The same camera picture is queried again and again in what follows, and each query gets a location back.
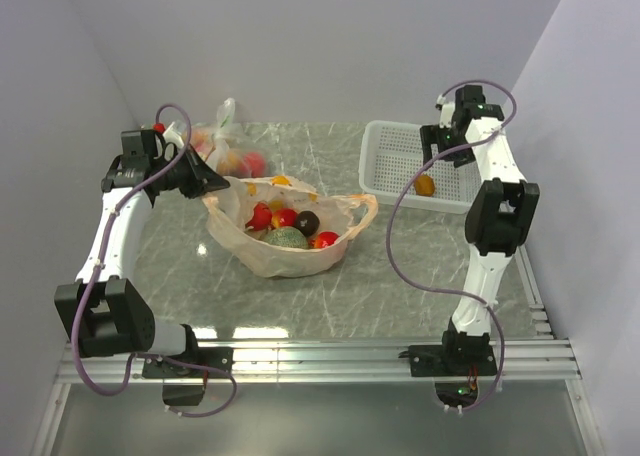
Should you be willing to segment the orange brown fake fruit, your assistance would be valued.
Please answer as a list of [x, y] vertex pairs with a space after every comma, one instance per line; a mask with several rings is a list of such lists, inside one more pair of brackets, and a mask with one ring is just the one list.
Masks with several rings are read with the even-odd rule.
[[433, 197], [436, 192], [435, 182], [428, 174], [421, 174], [414, 183], [415, 194], [423, 197]]

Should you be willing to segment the beige plastic bag orange prints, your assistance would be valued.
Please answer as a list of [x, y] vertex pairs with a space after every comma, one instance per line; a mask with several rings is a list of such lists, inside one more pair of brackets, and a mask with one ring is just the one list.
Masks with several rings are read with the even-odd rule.
[[[292, 176], [228, 179], [228, 189], [202, 198], [208, 210], [207, 230], [253, 274], [263, 277], [301, 278], [330, 269], [344, 256], [349, 242], [368, 228], [378, 213], [371, 194], [323, 196], [313, 186]], [[323, 249], [278, 247], [245, 228], [258, 203], [273, 200], [319, 217], [320, 231], [332, 231], [337, 241]]]

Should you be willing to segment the white perforated plastic basket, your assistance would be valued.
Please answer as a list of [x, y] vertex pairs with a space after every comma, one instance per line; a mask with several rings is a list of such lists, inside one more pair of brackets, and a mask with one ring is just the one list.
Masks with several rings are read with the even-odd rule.
[[[410, 123], [371, 121], [364, 129], [359, 184], [381, 204], [393, 205], [400, 191], [423, 165], [420, 127]], [[435, 183], [432, 196], [418, 196], [410, 189], [401, 205], [413, 209], [464, 214], [481, 186], [476, 163], [456, 168], [438, 161], [427, 174]]]

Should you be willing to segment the red fake apple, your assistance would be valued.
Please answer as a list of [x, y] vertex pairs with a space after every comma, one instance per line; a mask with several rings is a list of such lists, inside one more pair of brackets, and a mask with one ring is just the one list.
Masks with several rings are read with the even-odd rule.
[[318, 233], [311, 241], [311, 249], [325, 249], [332, 246], [340, 235], [332, 231], [323, 231]]
[[298, 213], [291, 208], [281, 208], [272, 212], [271, 226], [273, 229], [293, 227]]
[[271, 221], [271, 208], [267, 203], [259, 202], [254, 206], [252, 217], [245, 224], [245, 228], [251, 231], [263, 231], [270, 227]]

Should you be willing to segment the green netted fake melon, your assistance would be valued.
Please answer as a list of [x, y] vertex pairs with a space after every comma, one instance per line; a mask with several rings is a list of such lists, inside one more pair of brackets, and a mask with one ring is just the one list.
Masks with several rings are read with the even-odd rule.
[[266, 244], [281, 248], [302, 250], [309, 248], [309, 242], [304, 234], [291, 226], [285, 226], [269, 231], [262, 238], [262, 241]]

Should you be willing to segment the dark brown fake fruit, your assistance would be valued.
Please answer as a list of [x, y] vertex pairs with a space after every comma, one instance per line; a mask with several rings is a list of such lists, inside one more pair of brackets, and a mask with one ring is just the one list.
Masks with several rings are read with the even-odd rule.
[[300, 231], [306, 238], [313, 236], [319, 229], [320, 220], [318, 216], [309, 210], [301, 211], [297, 214], [293, 227]]

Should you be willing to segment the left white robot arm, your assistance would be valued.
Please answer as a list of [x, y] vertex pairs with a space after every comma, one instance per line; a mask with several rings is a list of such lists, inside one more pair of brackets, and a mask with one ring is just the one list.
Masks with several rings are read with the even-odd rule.
[[159, 321], [132, 282], [144, 226], [157, 196], [179, 191], [196, 199], [230, 183], [193, 149], [166, 159], [170, 143], [153, 129], [125, 131], [122, 153], [101, 182], [102, 211], [90, 254], [75, 281], [56, 289], [54, 304], [81, 358], [126, 353], [166, 355], [177, 377], [201, 366], [186, 325]]

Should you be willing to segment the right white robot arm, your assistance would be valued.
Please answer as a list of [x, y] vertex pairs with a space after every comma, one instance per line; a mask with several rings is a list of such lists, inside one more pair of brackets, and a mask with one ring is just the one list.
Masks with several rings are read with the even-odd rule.
[[492, 306], [506, 267], [528, 236], [540, 197], [510, 149], [505, 128], [511, 117], [486, 100], [480, 81], [463, 82], [448, 101], [440, 95], [440, 121], [420, 129], [423, 162], [456, 168], [476, 164], [480, 186], [465, 219], [470, 260], [463, 294], [442, 341], [410, 348], [415, 376], [494, 376], [490, 345], [496, 328]]

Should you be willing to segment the clear tied bag of fruits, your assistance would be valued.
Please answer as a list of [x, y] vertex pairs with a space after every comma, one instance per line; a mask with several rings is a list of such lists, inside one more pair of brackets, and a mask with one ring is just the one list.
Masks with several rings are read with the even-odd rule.
[[236, 101], [227, 98], [217, 109], [213, 124], [198, 123], [191, 131], [191, 146], [221, 176], [261, 178], [268, 173], [266, 153], [235, 121]]

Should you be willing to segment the aluminium front rail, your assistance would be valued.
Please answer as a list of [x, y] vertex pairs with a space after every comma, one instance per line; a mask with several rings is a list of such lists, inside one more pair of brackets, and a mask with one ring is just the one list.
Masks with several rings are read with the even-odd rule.
[[[424, 344], [436, 344], [429, 341]], [[409, 363], [399, 354], [410, 345], [382, 340], [202, 340], [201, 348], [231, 347], [232, 374], [240, 383], [409, 382]], [[493, 346], [503, 361], [502, 380], [576, 380], [581, 373], [566, 340], [508, 340]]]

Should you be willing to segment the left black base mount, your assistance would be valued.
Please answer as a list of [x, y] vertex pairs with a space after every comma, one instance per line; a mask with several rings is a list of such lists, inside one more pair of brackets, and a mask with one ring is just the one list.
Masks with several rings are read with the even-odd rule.
[[230, 394], [216, 409], [193, 413], [192, 417], [217, 414], [234, 401], [238, 384], [232, 375], [234, 350], [209, 347], [174, 356], [147, 356], [141, 377], [162, 383], [162, 400], [175, 414], [200, 409], [211, 383], [229, 382]]

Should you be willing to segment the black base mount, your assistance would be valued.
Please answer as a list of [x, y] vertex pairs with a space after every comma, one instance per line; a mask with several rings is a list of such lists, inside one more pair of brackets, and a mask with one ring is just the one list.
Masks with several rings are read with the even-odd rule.
[[234, 350], [209, 347], [174, 356], [147, 356], [141, 377], [162, 383], [162, 400], [175, 414], [200, 409], [211, 383], [229, 382], [230, 394], [216, 409], [193, 413], [192, 417], [217, 414], [234, 401], [238, 384], [232, 375]]
[[477, 407], [495, 392], [503, 372], [503, 361], [491, 346], [410, 345], [398, 358], [408, 361], [412, 378], [433, 381], [436, 402], [445, 412], [459, 415]]

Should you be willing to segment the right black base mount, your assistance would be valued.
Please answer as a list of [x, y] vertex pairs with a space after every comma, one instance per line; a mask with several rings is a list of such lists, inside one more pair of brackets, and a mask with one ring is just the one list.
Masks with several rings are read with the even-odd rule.
[[495, 392], [503, 372], [503, 361], [491, 346], [410, 345], [398, 358], [408, 361], [412, 378], [433, 381], [436, 402], [445, 412], [459, 415], [477, 407]]

